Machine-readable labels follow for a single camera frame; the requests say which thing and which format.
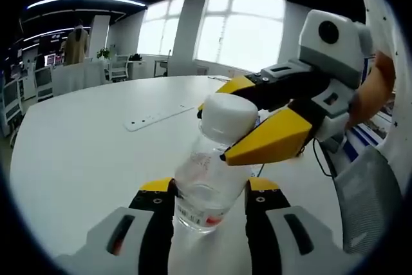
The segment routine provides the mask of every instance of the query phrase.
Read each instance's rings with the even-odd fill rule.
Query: potted plant
[[[97,52],[97,59],[103,57],[104,59],[110,58],[110,51],[108,48],[102,48],[100,51]]]

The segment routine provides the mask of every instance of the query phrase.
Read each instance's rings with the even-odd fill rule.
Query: person
[[[83,22],[78,21],[75,29],[69,33],[64,47],[64,65],[78,64],[84,61],[88,50],[89,35],[83,29]]]
[[[347,127],[368,120],[387,103],[395,87],[392,124],[377,146],[386,157],[405,194],[412,171],[412,62],[407,44],[390,5],[385,0],[364,0],[366,25],[375,52],[375,64],[357,90]]]

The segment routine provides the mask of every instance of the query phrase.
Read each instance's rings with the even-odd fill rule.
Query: floor
[[[26,113],[28,108],[36,104],[36,98],[30,98],[22,102],[23,111]],[[10,136],[0,138],[0,163],[6,179],[10,176],[10,164],[12,163],[13,149],[10,147]]]

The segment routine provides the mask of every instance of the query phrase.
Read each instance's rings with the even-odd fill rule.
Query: round white table
[[[199,106],[223,82],[205,76],[142,79],[76,91],[32,106],[15,144],[10,182],[35,239],[51,256],[73,254],[87,232],[145,182],[173,176],[198,134],[197,109],[138,131],[124,122],[174,106]],[[319,155],[326,164],[322,154]],[[339,204],[312,147],[300,158],[266,165],[292,205],[323,221],[341,246]],[[219,229],[199,237],[175,227],[170,274],[250,274],[244,197]]]

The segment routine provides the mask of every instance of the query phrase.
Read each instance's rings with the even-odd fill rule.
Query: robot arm
[[[288,104],[228,148],[222,160],[230,166],[278,162],[296,156],[314,137],[323,141],[343,131],[370,42],[361,24],[309,12],[297,59],[236,77],[218,90],[244,97],[258,109]]]

